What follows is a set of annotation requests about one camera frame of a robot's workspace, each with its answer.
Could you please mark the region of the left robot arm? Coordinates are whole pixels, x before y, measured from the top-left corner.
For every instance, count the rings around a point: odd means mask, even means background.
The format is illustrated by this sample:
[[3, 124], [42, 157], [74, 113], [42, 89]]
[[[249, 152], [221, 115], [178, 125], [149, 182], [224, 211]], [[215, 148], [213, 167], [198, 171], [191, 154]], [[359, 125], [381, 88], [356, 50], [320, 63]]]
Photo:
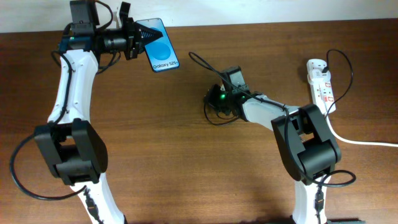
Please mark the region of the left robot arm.
[[47, 124], [35, 128], [35, 141], [50, 173], [70, 186], [92, 223], [126, 223], [106, 180], [108, 152], [90, 123], [93, 82], [103, 54], [137, 58], [161, 32], [129, 17], [122, 2], [117, 29], [99, 25], [96, 1], [70, 1], [72, 23], [59, 43], [61, 76]]

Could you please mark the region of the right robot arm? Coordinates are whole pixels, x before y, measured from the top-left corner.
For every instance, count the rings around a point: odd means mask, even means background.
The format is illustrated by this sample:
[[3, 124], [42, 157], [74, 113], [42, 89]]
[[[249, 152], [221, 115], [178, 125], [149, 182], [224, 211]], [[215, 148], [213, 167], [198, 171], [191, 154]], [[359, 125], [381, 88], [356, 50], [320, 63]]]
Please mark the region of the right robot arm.
[[260, 124], [275, 136], [282, 163], [295, 184], [294, 223], [326, 223], [326, 190], [341, 151], [323, 115], [314, 104], [289, 106], [252, 93], [240, 67], [220, 74], [204, 97], [204, 109]]

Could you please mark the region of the blue screen Galaxy smartphone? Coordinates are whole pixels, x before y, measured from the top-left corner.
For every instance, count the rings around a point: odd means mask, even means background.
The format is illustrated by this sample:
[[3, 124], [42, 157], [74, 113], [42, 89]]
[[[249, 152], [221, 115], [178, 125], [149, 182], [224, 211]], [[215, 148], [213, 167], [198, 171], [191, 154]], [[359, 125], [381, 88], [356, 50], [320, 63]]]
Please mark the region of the blue screen Galaxy smartphone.
[[138, 23], [160, 31], [163, 35], [145, 46], [152, 70], [154, 72], [164, 72], [178, 68], [180, 64], [162, 20], [160, 18], [144, 19], [138, 21]]

